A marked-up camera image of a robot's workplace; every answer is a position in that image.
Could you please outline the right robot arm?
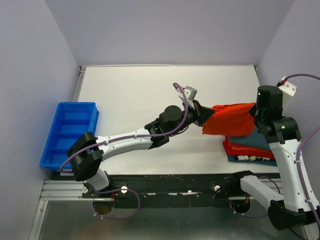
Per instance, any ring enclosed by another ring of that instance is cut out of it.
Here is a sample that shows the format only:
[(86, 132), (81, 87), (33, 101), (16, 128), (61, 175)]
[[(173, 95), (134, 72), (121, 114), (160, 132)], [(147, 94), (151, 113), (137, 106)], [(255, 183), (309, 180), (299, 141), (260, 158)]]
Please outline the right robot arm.
[(252, 114), (275, 157), (284, 193), (272, 190), (250, 171), (236, 172), (230, 191), (256, 199), (277, 230), (308, 228), (320, 223), (320, 203), (304, 165), (298, 124), (294, 118), (283, 116), (283, 94), (277, 86), (259, 86)]

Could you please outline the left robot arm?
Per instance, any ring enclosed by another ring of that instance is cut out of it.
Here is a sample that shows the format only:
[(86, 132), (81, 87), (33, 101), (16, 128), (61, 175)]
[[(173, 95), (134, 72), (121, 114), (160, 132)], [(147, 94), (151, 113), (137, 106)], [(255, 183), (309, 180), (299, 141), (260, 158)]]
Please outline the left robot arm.
[(166, 107), (154, 121), (127, 134), (94, 136), (86, 132), (67, 151), (74, 179), (87, 182), (99, 197), (107, 197), (111, 185), (107, 172), (100, 168), (103, 161), (132, 151), (159, 148), (191, 124), (204, 126), (214, 113), (215, 110), (193, 100), (184, 110), (176, 105)]

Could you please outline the orange t shirt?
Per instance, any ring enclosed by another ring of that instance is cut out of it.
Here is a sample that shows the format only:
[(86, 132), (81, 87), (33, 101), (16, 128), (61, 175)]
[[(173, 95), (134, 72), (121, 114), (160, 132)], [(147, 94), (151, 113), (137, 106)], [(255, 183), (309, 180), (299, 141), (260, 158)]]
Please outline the orange t shirt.
[(254, 128), (254, 118), (249, 111), (254, 106), (250, 103), (214, 105), (214, 114), (204, 123), (204, 135), (243, 137), (250, 135)]

